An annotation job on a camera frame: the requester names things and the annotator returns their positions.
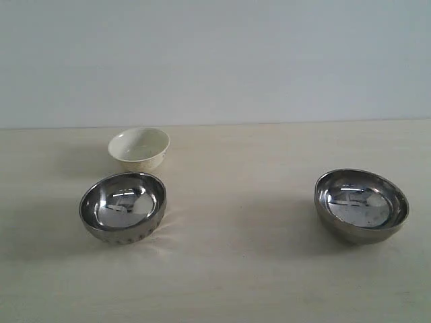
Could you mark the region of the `cream ceramic bowl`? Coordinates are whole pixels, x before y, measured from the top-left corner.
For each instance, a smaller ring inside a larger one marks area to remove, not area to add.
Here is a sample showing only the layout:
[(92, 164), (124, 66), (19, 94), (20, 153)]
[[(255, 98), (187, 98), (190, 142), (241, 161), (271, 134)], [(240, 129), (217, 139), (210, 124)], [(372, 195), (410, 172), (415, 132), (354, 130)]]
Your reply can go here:
[(151, 172), (162, 164), (170, 146), (170, 137), (161, 129), (127, 129), (108, 144), (108, 153), (129, 172)]

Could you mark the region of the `stainless steel bowl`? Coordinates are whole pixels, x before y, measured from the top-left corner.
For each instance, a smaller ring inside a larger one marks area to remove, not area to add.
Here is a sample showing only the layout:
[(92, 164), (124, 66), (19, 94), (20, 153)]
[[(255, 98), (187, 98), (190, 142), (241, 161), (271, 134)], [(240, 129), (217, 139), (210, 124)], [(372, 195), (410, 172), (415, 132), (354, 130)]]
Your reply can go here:
[(396, 234), (409, 215), (400, 188), (358, 169), (323, 174), (314, 186), (314, 206), (324, 227), (350, 244), (377, 244)]
[(79, 216), (95, 238), (114, 245), (138, 242), (160, 225), (166, 210), (164, 183), (143, 172), (104, 178), (81, 198)]

